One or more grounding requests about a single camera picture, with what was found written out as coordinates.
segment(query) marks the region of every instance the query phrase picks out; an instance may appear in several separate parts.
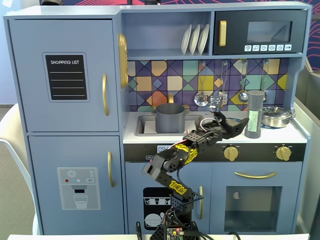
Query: gray pot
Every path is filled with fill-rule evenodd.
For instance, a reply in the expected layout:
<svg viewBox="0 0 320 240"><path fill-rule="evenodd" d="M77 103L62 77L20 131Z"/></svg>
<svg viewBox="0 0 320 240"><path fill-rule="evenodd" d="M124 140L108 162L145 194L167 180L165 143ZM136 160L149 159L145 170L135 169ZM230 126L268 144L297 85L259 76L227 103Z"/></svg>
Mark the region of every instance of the gray pot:
<svg viewBox="0 0 320 240"><path fill-rule="evenodd" d="M157 106L152 112L155 116L155 131L158 134L183 133L187 109L181 104L165 103Z"/></svg>
<svg viewBox="0 0 320 240"><path fill-rule="evenodd" d="M277 106L268 106L262 109L261 123L272 128L284 128L292 117L292 113Z"/></svg>

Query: white chair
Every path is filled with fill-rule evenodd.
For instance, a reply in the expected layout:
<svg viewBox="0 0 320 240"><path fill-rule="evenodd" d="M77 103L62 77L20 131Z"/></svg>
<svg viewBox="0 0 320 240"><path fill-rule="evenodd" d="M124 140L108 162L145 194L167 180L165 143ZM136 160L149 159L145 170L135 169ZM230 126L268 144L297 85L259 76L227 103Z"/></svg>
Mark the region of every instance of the white chair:
<svg viewBox="0 0 320 240"><path fill-rule="evenodd" d="M35 200L18 104L15 104L0 121L0 143L3 143L7 147L15 160L29 187L34 203ZM37 213L35 213L33 218L32 235L40 235Z"/></svg>

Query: gray floor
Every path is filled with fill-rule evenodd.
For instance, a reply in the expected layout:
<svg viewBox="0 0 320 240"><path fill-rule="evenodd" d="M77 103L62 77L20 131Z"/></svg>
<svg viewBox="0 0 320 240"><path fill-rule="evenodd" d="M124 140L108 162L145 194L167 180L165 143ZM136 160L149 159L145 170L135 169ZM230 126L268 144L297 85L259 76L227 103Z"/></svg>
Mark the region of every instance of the gray floor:
<svg viewBox="0 0 320 240"><path fill-rule="evenodd" d="M0 108L0 120L9 108ZM0 240L32 234L35 215L29 188L7 148L0 144Z"/></svg>

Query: ice dispenser sticker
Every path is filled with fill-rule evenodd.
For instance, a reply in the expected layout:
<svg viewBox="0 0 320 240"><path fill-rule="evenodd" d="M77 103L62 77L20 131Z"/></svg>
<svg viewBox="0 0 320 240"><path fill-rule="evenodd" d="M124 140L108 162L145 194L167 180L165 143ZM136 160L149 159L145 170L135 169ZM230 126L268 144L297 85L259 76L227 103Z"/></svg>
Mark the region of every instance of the ice dispenser sticker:
<svg viewBox="0 0 320 240"><path fill-rule="evenodd" d="M58 167L57 174L63 210L101 209L96 167Z"/></svg>
<svg viewBox="0 0 320 240"><path fill-rule="evenodd" d="M165 212L171 208L170 194L166 187L146 187L143 190L144 228L156 230L163 226Z"/></svg>

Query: geometric pattern wall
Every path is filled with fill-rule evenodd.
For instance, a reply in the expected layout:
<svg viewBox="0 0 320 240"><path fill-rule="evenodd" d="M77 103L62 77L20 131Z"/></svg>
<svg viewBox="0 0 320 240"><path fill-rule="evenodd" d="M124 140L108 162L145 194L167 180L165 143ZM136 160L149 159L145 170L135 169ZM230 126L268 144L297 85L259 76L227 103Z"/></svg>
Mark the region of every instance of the geometric pattern wall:
<svg viewBox="0 0 320 240"><path fill-rule="evenodd" d="M207 111L207 107L197 106L195 95L203 91L206 95L217 96L222 91L221 79L223 60L205 60L205 67L200 60L157 60L157 61L129 61L129 100L132 112L150 112L152 106L168 102L168 95L174 95L174 102L189 105L191 111ZM228 61L225 91L228 93L228 103L222 111L246 111L247 104L238 99L241 85L242 59ZM247 75L245 78L246 90L261 89L261 73L263 59L248 59ZM269 59L267 69L263 70L265 89L268 101L265 106L282 107L284 102L287 76L288 58Z"/></svg>
<svg viewBox="0 0 320 240"><path fill-rule="evenodd" d="M161 0L162 5L171 4L220 4L220 3L238 3L238 2L265 2L266 0ZM286 1L269 0L268 2ZM126 5L127 0L64 0L64 5ZM311 4L312 14L320 14L320 0L301 0L300 2ZM132 0L133 5L144 5L144 0ZM320 70L320 24L319 21L312 21L310 24L309 44L307 48L307 58L314 70Z"/></svg>

